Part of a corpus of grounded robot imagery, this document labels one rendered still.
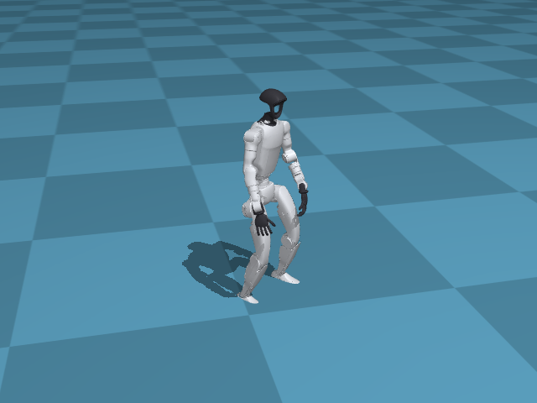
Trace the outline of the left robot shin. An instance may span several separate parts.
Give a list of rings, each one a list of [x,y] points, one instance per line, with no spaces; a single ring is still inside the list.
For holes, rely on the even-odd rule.
[[[277,275],[280,275],[280,272],[283,275],[285,271],[288,269],[289,264],[294,259],[297,250],[300,246],[300,242],[297,243],[293,248],[287,249],[284,245],[280,246],[279,248],[279,267],[277,269]]]

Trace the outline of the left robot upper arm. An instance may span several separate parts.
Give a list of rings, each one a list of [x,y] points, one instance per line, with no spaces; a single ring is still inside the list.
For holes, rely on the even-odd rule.
[[[284,125],[284,140],[282,143],[282,159],[285,163],[290,163],[296,160],[295,152],[291,149],[292,147],[292,141],[290,137],[290,124],[287,121],[280,120]]]

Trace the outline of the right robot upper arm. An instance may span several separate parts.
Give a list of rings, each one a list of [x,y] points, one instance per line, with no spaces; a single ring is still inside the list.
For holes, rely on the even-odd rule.
[[[243,140],[244,140],[244,158],[243,158],[243,174],[245,174],[245,170],[248,167],[253,167],[256,171],[256,177],[258,176],[258,169],[253,166],[253,162],[256,159],[257,156],[257,149],[258,145],[261,142],[262,139],[262,129],[261,128],[251,128],[248,131],[245,132]]]

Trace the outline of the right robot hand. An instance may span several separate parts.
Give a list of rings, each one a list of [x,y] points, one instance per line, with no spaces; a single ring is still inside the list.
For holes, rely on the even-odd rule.
[[[263,203],[260,202],[260,204],[261,204],[261,208],[262,208],[261,212],[254,212],[254,210],[253,210],[253,214],[256,215],[255,226],[256,226],[256,229],[257,229],[258,236],[260,235],[258,227],[260,227],[260,231],[261,231],[262,236],[264,236],[263,229],[264,229],[265,234],[268,236],[269,234],[267,232],[266,226],[267,226],[269,232],[273,233],[271,231],[270,227],[269,227],[269,222],[274,227],[275,227],[275,224],[270,219],[268,219],[267,215],[263,214],[264,213]],[[253,208],[253,205],[252,205],[252,208]]]

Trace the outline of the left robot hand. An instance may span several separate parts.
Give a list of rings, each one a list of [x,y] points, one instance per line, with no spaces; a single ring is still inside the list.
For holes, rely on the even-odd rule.
[[[302,208],[302,212],[299,212],[299,214],[297,215],[297,217],[301,217],[305,211],[306,211],[306,205],[307,205],[307,190],[305,189],[305,184],[304,183],[300,183],[299,184],[299,193],[301,193],[301,205],[299,207],[299,210]]]

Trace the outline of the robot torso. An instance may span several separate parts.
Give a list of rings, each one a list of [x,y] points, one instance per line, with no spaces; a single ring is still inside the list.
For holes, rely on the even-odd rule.
[[[279,153],[284,140],[284,125],[278,119],[274,119],[277,123],[275,126],[268,126],[264,123],[270,123],[265,120],[259,123],[255,122],[251,128],[262,129],[262,139],[257,149],[257,156],[253,162],[253,166],[258,169],[258,189],[261,196],[261,202],[264,205],[270,203],[275,194],[275,187],[272,181],[269,181],[269,176],[274,172],[278,163]],[[250,128],[250,129],[251,129]],[[249,196],[251,196],[249,194]]]

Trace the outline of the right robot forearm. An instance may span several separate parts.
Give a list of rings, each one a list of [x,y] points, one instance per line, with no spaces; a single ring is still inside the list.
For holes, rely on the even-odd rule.
[[[258,189],[258,181],[256,181],[256,171],[253,167],[248,167],[244,174],[245,185],[248,188],[248,194],[250,194],[250,202],[253,204],[254,212],[261,212],[261,196]]]

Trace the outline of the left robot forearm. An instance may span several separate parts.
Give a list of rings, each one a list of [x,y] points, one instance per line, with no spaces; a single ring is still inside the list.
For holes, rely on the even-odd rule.
[[[295,155],[296,155],[296,154],[295,154]],[[298,187],[298,189],[299,189],[299,184],[300,184],[300,183],[304,183],[304,184],[305,184],[305,189],[307,189],[307,188],[308,188],[308,184],[307,184],[307,182],[305,181],[305,177],[304,177],[303,172],[302,172],[302,170],[301,170],[301,168],[300,168],[300,163],[299,163],[299,161],[298,161],[297,155],[296,155],[296,160],[295,160],[295,162],[292,163],[292,164],[290,164],[288,167],[289,167],[289,169],[290,169],[290,171],[291,171],[291,173],[292,173],[292,176],[293,176],[295,182],[297,183],[297,187]]]

